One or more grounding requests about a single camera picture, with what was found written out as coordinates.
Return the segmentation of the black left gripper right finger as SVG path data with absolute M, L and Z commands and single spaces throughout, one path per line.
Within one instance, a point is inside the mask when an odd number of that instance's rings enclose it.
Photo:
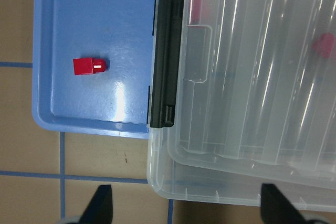
M 274 184 L 261 186 L 260 216 L 263 223 L 310 223 Z

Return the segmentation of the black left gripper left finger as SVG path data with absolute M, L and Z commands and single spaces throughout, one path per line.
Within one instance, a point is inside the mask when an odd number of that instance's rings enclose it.
M 78 223 L 112 223 L 113 202 L 111 185 L 100 185 L 81 215 Z

